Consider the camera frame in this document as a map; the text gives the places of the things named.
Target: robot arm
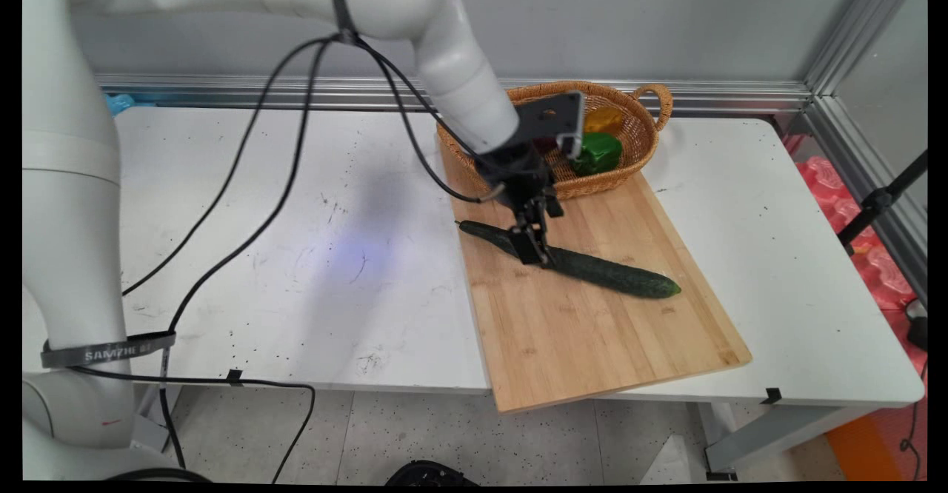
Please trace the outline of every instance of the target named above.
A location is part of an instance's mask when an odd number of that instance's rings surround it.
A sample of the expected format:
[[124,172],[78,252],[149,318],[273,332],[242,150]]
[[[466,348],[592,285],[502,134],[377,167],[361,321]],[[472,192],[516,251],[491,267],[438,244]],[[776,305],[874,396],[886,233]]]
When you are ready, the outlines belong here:
[[[471,31],[461,0],[346,0],[359,33],[412,42],[418,77],[444,120],[474,151],[514,135],[518,115]],[[333,0],[73,0],[105,14],[241,10],[336,23]]]
[[[507,185],[501,202],[514,209],[518,227],[538,222],[536,212],[542,216],[542,205],[551,202],[552,180],[524,175],[542,158],[524,137],[519,107],[474,40],[461,0],[346,3],[359,33],[412,42],[424,89],[460,138],[491,157],[480,169],[492,184]],[[127,338],[119,287],[118,136],[75,41],[71,10],[240,10],[336,21],[333,0],[23,1],[23,281],[40,307],[53,350]],[[59,102],[50,110],[44,101],[53,92]],[[495,172],[498,165],[521,172]],[[518,247],[541,254],[542,237],[533,239],[532,229],[519,232],[530,240]],[[130,369],[127,359],[95,368],[126,374]],[[24,418],[46,435],[84,448],[128,447],[128,382],[54,371],[25,375],[23,383]]]

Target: cable strap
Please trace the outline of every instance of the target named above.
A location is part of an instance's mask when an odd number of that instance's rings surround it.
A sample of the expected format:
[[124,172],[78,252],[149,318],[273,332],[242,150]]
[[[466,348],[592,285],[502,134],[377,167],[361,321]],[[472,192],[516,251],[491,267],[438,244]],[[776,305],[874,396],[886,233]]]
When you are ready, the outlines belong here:
[[47,339],[43,343],[40,359],[43,361],[44,368],[54,369],[143,357],[143,355],[152,354],[175,344],[175,335],[175,331],[168,330],[148,332],[148,334],[129,335],[127,341],[85,345],[57,351],[50,350],[50,341]]
[[336,27],[339,29],[339,34],[342,34],[339,41],[348,45],[355,44],[358,32],[356,32],[356,24],[353,23],[352,16],[349,15],[346,0],[333,0],[333,10],[336,12]]

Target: tiled floor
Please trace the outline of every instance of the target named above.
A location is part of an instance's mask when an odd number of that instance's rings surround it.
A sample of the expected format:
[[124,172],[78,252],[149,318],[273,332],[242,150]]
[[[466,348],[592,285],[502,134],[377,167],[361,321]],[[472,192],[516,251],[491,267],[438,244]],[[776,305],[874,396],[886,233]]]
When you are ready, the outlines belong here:
[[[295,389],[185,388],[173,416],[187,468],[216,482],[270,482],[307,404]],[[763,409],[735,406],[738,425]],[[489,395],[317,392],[280,482],[383,484],[410,460],[435,460],[482,486],[636,484],[673,433],[704,482],[694,405],[586,400],[500,416]],[[843,480],[822,436],[738,467],[738,478]]]

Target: cucumber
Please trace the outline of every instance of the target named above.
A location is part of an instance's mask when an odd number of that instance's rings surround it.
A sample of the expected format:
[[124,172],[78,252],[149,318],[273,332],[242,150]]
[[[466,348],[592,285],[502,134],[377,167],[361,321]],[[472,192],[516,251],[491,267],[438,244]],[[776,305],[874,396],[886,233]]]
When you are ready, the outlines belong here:
[[[458,227],[471,236],[494,244],[511,256],[517,256],[504,229],[474,221],[461,221]],[[619,293],[646,298],[668,298],[681,293],[681,287],[674,280],[658,273],[554,246],[550,247],[550,254],[555,263],[555,266],[549,267],[552,271]]]

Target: black cable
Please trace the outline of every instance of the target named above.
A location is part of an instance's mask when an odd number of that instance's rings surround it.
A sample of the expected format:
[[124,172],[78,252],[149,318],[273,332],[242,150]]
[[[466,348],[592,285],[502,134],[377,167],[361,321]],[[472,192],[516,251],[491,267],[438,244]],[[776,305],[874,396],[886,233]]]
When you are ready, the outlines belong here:
[[154,469],[139,469],[135,472],[121,473],[105,480],[153,480],[153,479],[179,479],[184,482],[209,483],[210,480],[203,476],[189,472],[186,469],[177,469],[176,467],[155,467]]
[[168,406],[168,395],[166,395],[165,388],[163,387],[158,390],[158,401],[161,403],[161,415],[165,419],[168,435],[172,438],[172,446],[175,446],[175,456],[178,460],[178,465],[181,469],[187,469],[184,463],[184,452],[181,449],[181,442],[178,441],[177,438],[175,423],[172,422],[172,412],[170,412],[170,406]]
[[[309,103],[311,101],[312,94],[313,94],[313,84],[315,84],[316,82],[316,75],[319,69],[319,62],[322,61],[322,56],[323,54],[325,54],[326,49],[337,38],[338,38],[338,35],[335,35],[329,38],[323,38],[322,40],[316,41],[318,43],[321,42],[321,45],[319,45],[319,48],[316,51],[316,54],[314,55],[313,64],[310,68],[309,81],[307,82],[306,94],[304,97],[304,106],[302,106],[302,116],[301,116],[301,120],[299,121],[299,133],[297,136],[297,144],[293,152],[293,163],[290,168],[290,175],[289,175],[289,178],[287,179],[287,185],[284,186],[284,192],[281,194],[280,201],[278,201],[277,203],[277,207],[275,207],[273,212],[270,213],[270,216],[267,217],[267,220],[265,220],[264,223],[261,224],[261,226],[259,226],[258,229],[254,231],[254,233],[251,234],[251,236],[247,238],[247,240],[244,241],[244,243],[241,244],[241,246],[238,246],[233,252],[231,252],[226,257],[224,257],[223,260],[218,261],[218,263],[214,267],[211,267],[209,270],[207,270],[206,273],[204,273],[203,276],[200,277],[198,281],[196,281],[196,283],[193,284],[192,287],[190,287],[190,290],[187,291],[187,294],[184,300],[181,301],[181,304],[179,305],[175,313],[175,317],[172,318],[172,322],[170,322],[170,325],[168,326],[169,331],[175,330],[175,328],[177,327],[177,322],[180,321],[181,315],[184,314],[184,310],[187,307],[187,304],[190,302],[190,300],[192,300],[194,295],[197,293],[197,290],[199,290],[201,286],[204,283],[206,283],[207,280],[209,280],[210,277],[213,277],[214,273],[216,273],[222,267],[226,266],[227,263],[229,263],[231,260],[236,258],[237,255],[239,255],[247,247],[249,247],[250,244],[253,243],[254,240],[256,240],[257,237],[260,236],[264,232],[264,230],[267,229],[267,227],[270,226],[270,223],[272,223],[273,220],[276,219],[277,215],[280,214],[280,211],[282,210],[282,207],[284,207],[284,204],[287,203],[287,199],[289,197],[290,190],[293,189],[293,182],[296,179],[297,169],[299,167],[299,153],[302,150],[302,143],[304,143],[304,137],[306,135],[306,123],[309,121]],[[181,449],[181,444],[179,443],[178,438],[177,438],[175,423],[172,422],[172,418],[170,417],[170,407],[168,406],[168,399],[165,396],[165,389],[163,388],[159,389],[158,396],[159,396],[159,401],[161,404],[161,413],[165,419],[165,425],[168,428],[168,433],[169,433],[170,439],[172,440],[172,444],[175,446],[175,454],[177,456],[178,464],[184,467],[185,466],[184,454]]]
[[545,170],[548,169],[548,168],[541,168],[541,169],[535,169],[535,170],[512,170],[512,169],[504,168],[504,166],[497,165],[494,162],[491,162],[491,160],[489,160],[488,158],[485,158],[483,155],[479,155],[477,152],[474,152],[474,149],[471,149],[470,146],[467,145],[467,143],[464,143],[464,140],[460,139],[457,133],[451,130],[450,126],[447,126],[447,123],[444,123],[443,119],[441,119],[441,116],[438,115],[438,111],[434,109],[433,106],[431,106],[429,103],[427,103],[427,101],[424,100],[424,97],[423,95],[421,95],[421,92],[419,92],[418,89],[414,87],[412,82],[409,81],[409,79],[405,76],[405,74],[401,71],[401,69],[399,69],[395,64],[392,64],[392,62],[388,58],[385,58],[385,55],[373,49],[372,45],[367,44],[365,40],[362,40],[362,38],[356,38],[355,45],[356,47],[364,49],[366,52],[372,55],[373,58],[375,58],[375,61],[382,61],[384,62],[385,65],[387,65],[390,69],[392,69],[394,74],[396,74],[401,79],[401,81],[404,82],[407,88],[412,90],[413,95],[415,95],[415,98],[417,98],[418,102],[421,103],[421,105],[424,108],[424,111],[428,112],[434,118],[434,121],[437,121],[439,125],[444,127],[448,135],[451,135],[451,138],[454,138],[454,140],[457,141],[459,145],[461,145],[461,148],[464,149],[464,151],[467,152],[468,155],[471,155],[474,158],[477,158],[478,161],[480,161],[481,163],[484,163],[484,165],[487,165],[490,169],[498,170],[499,172],[506,172],[508,173],[508,175],[536,175],[536,173],[543,173],[545,172]]
[[172,318],[172,323],[169,325],[168,330],[175,330],[177,322],[180,320],[181,315],[184,314],[187,304],[190,302],[190,300],[192,300],[194,294],[197,293],[197,290],[199,290],[201,286],[206,283],[207,279],[213,277],[214,273],[219,271],[221,267],[226,266],[227,263],[244,252],[244,250],[249,247],[250,244],[254,242],[254,240],[257,239],[257,237],[260,237],[260,235],[264,233],[264,230],[270,226],[270,223],[273,223],[273,220],[276,219],[278,214],[280,214],[280,210],[284,208],[284,204],[287,203],[287,199],[290,195],[290,190],[293,189],[293,182],[296,179],[297,169],[299,167],[299,153],[302,150],[302,142],[304,142],[304,136],[306,135],[306,122],[309,119],[309,103],[313,94],[313,84],[316,82],[316,74],[319,69],[319,62],[322,60],[322,55],[325,54],[326,48],[328,48],[329,45],[336,40],[336,38],[338,38],[338,35],[329,38],[327,41],[323,41],[322,45],[316,52],[316,57],[313,58],[313,65],[309,71],[309,81],[306,86],[306,94],[304,97],[304,109],[302,110],[302,117],[301,121],[299,122],[299,134],[297,135],[296,149],[293,152],[293,163],[290,168],[290,175],[287,179],[287,185],[284,186],[284,193],[281,194],[280,201],[277,203],[277,207],[275,207],[273,212],[270,213],[270,216],[267,217],[267,220],[265,220],[264,223],[261,224],[261,226],[259,226],[258,229],[254,231],[254,233],[251,234],[249,238],[247,238],[246,241],[244,241],[244,243],[240,244],[240,246],[234,249],[233,252],[224,257],[223,260],[220,260],[217,264],[214,264],[214,267],[211,267],[209,270],[207,270],[206,273],[204,273],[203,276],[200,277],[192,287],[190,287],[190,291],[187,291],[184,300],[181,301],[180,305],[178,305],[178,309],[175,312],[175,317]]
[[240,147],[237,148],[237,155],[234,156],[233,165],[230,166],[230,172],[227,173],[227,178],[224,179],[224,186],[221,187],[220,192],[217,192],[217,196],[214,197],[213,202],[210,203],[210,206],[207,207],[207,210],[204,211],[204,214],[201,215],[200,219],[197,220],[197,223],[195,223],[194,226],[191,227],[189,231],[187,231],[187,235],[183,240],[181,240],[181,243],[178,244],[175,250],[173,250],[172,253],[170,253],[168,257],[166,257],[161,262],[161,264],[158,264],[157,267],[153,268],[152,271],[146,274],[141,280],[136,281],[136,283],[129,286],[125,291],[122,291],[122,297],[132,293],[132,291],[138,289],[140,285],[145,284],[146,281],[149,281],[149,279],[155,276],[158,271],[162,270],[162,268],[166,266],[169,261],[176,257],[177,253],[179,253],[181,249],[184,248],[185,244],[187,244],[187,241],[190,240],[190,237],[193,236],[194,232],[196,232],[201,224],[204,223],[204,219],[207,219],[207,216],[210,215],[210,213],[214,210],[214,207],[217,206],[217,203],[220,202],[221,197],[224,196],[224,192],[226,192],[227,187],[230,185],[230,180],[233,179],[234,172],[237,170],[237,165],[240,163],[241,155],[244,153],[244,146],[247,145],[247,139],[250,138],[250,133],[253,131],[253,126],[257,122],[257,116],[260,115],[260,111],[264,107],[264,100],[267,98],[267,93],[270,92],[273,82],[276,80],[278,75],[280,75],[280,72],[284,70],[284,67],[289,64],[289,61],[293,60],[294,57],[301,53],[301,51],[304,51],[304,49],[329,40],[329,38],[318,38],[318,40],[306,41],[304,44],[300,44],[298,47],[290,51],[286,56],[284,56],[284,60],[280,61],[280,64],[277,64],[277,67],[274,69],[273,73],[270,73],[270,78],[267,79],[267,84],[264,85],[264,92],[261,93],[260,99],[257,101],[257,106],[253,109],[253,115],[250,116],[250,123],[247,123],[247,129],[244,131],[244,137],[241,138]]
[[418,156],[418,161],[421,162],[422,167],[424,168],[424,170],[426,170],[427,174],[431,177],[431,180],[433,180],[434,183],[440,186],[441,189],[444,190],[448,195],[454,197],[454,199],[458,199],[460,201],[464,201],[468,203],[484,202],[484,200],[481,199],[480,197],[468,197],[467,195],[463,195],[461,193],[455,192],[455,190],[452,190],[450,186],[447,186],[447,184],[444,183],[443,180],[441,180],[438,177],[437,173],[435,173],[434,170],[431,169],[431,166],[429,165],[429,163],[427,163],[427,160],[424,159],[424,154],[423,152],[421,152],[421,147],[418,146],[418,140],[415,139],[414,131],[412,129],[412,123],[409,122],[409,116],[407,115],[407,110],[405,109],[405,105],[403,105],[402,103],[402,95],[398,94],[398,88],[395,87],[395,81],[392,80],[392,74],[389,73],[388,68],[385,67],[385,64],[383,64],[382,60],[379,60],[379,58],[376,57],[376,55],[373,54],[372,51],[369,51],[369,49],[367,49],[366,47],[360,47],[360,45],[356,45],[356,46],[361,49],[365,49],[366,52],[372,55],[372,58],[375,59],[375,63],[378,64],[378,68],[381,69],[382,74],[385,75],[386,81],[389,81],[389,88],[392,89],[392,95],[395,96],[395,102],[396,104],[398,104],[399,114],[402,115],[402,122],[405,123],[405,131],[409,133],[409,140],[412,142],[412,147],[415,150],[415,154]]
[[[105,371],[96,371],[95,369],[89,369],[87,367],[71,367],[75,372],[81,372],[84,375],[92,376],[101,376],[102,378],[114,378],[116,380],[128,380],[132,382],[152,382],[156,384],[218,384],[218,385],[233,385],[233,380],[227,380],[226,378],[181,378],[181,376],[146,376],[146,375],[123,375],[120,372],[105,372]],[[284,465],[287,463],[287,459],[290,457],[290,453],[293,452],[294,446],[299,439],[299,436],[302,435],[302,432],[306,429],[306,425],[309,423],[309,418],[313,415],[313,409],[316,406],[316,388],[309,384],[298,384],[298,383],[287,383],[287,382],[274,382],[271,380],[258,380],[256,378],[241,378],[240,383],[243,385],[254,385],[254,386],[270,386],[273,388],[296,388],[296,389],[309,389],[309,411],[306,412],[306,418],[302,420],[302,426],[299,427],[297,435],[293,438],[293,442],[290,443],[287,453],[284,454],[284,459],[280,462],[280,467],[277,469],[277,473],[273,475],[273,480],[270,483],[277,483],[277,479],[280,478],[280,472],[284,470]]]
[[[925,364],[921,366],[921,381],[925,381],[925,374],[928,372],[928,358],[925,358]],[[912,454],[915,454],[915,476],[912,477],[912,482],[918,482],[918,473],[921,472],[921,456],[918,455],[918,450],[915,449],[915,446],[912,445],[912,438],[915,436],[915,420],[918,419],[918,402],[912,405],[912,428],[908,430],[908,437],[901,440],[898,443],[898,450],[900,452],[906,452],[911,450]]]

